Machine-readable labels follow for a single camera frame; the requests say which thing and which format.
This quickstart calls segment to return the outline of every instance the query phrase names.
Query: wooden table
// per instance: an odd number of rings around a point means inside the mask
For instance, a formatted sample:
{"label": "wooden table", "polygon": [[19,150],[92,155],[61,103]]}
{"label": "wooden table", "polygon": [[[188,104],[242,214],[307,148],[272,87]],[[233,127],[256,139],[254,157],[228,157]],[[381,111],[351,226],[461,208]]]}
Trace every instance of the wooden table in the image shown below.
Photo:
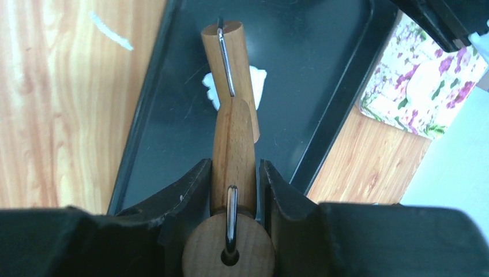
{"label": "wooden table", "polygon": [[[0,207],[106,212],[164,4],[0,0]],[[428,145],[354,109],[309,196],[398,202]]]}

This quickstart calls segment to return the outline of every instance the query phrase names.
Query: baking tray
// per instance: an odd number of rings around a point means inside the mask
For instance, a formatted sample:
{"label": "baking tray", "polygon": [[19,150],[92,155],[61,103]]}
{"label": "baking tray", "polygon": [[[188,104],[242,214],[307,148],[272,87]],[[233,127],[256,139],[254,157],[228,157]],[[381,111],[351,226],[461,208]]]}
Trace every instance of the baking tray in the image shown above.
{"label": "baking tray", "polygon": [[396,15],[388,0],[169,0],[108,214],[212,157],[217,112],[201,84],[210,69],[200,32],[218,16],[243,23],[250,64],[268,73],[257,165],[272,161],[307,193]]}

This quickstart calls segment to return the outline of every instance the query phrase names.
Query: metal pin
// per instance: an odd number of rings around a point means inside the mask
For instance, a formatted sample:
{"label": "metal pin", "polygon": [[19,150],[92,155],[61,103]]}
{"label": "metal pin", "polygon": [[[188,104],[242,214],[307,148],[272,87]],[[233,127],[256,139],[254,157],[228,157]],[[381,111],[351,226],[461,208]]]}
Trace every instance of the metal pin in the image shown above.
{"label": "metal pin", "polygon": [[217,37],[219,38],[219,48],[221,49],[221,56],[223,57],[224,71],[226,73],[226,79],[228,80],[230,94],[231,97],[234,97],[236,96],[236,93],[232,83],[231,66],[229,65],[228,53],[226,51],[226,42],[224,41],[224,21],[222,17],[217,19]]}
{"label": "metal pin", "polygon": [[231,185],[228,188],[226,209],[226,247],[224,255],[226,263],[233,264],[238,260],[236,250],[236,220],[238,218],[238,187]]}

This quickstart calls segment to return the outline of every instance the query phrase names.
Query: floral pattern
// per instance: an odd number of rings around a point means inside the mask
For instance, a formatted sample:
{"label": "floral pattern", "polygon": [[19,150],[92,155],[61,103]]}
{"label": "floral pattern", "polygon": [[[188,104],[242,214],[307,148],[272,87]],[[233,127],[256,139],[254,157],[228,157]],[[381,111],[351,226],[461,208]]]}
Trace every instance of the floral pattern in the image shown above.
{"label": "floral pattern", "polygon": [[[438,78],[433,79],[434,86],[425,89],[418,84],[409,90],[409,82],[426,62],[435,63],[430,71]],[[360,111],[407,132],[436,139],[446,132],[487,68],[472,46],[445,53],[404,14],[360,97]]]}

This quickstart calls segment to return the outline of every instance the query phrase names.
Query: light blue surface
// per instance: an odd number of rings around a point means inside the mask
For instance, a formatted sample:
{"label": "light blue surface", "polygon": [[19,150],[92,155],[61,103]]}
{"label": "light blue surface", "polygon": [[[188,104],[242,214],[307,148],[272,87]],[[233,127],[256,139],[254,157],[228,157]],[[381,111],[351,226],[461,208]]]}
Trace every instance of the light blue surface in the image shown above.
{"label": "light blue surface", "polygon": [[432,142],[401,200],[464,211],[489,241],[489,93],[475,88]]}

